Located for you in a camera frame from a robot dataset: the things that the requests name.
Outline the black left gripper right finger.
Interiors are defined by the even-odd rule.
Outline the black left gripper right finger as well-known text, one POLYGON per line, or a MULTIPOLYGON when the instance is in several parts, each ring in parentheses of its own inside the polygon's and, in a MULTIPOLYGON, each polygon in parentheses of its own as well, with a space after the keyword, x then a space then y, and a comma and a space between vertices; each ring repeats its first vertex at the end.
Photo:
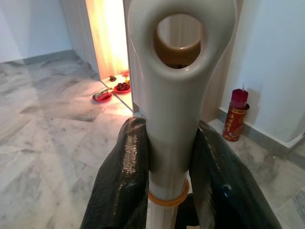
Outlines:
POLYGON ((189 175, 200 228, 281 228, 250 170, 203 121, 197 129, 189 175))

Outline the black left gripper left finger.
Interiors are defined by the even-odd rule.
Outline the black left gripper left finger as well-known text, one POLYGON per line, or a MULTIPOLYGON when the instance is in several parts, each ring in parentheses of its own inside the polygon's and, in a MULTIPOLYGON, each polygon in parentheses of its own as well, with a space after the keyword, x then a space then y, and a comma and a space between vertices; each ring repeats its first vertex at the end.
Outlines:
POLYGON ((122 125, 113 150, 102 163, 81 222, 82 229, 144 229, 149 193, 146 121, 122 125))

